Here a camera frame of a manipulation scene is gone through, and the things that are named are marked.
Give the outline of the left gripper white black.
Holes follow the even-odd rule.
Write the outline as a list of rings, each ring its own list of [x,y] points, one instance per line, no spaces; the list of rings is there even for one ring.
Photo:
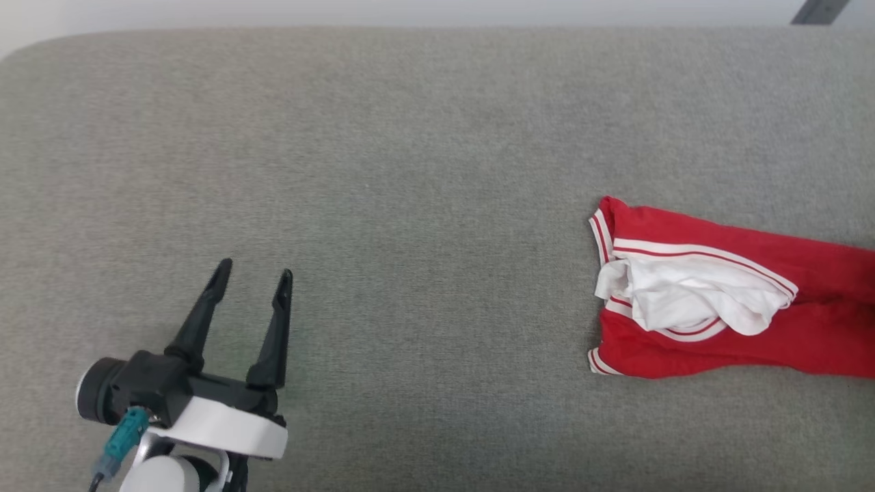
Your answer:
[[[209,328],[231,272],[232,259],[223,258],[178,333],[163,349],[163,354],[184,361],[189,373],[203,370]],[[193,396],[187,406],[172,426],[151,426],[149,435],[260,460],[284,456],[288,431],[278,411],[277,390],[286,383],[293,313],[293,272],[288,269],[282,271],[271,307],[271,322],[246,383],[211,374],[189,377]]]

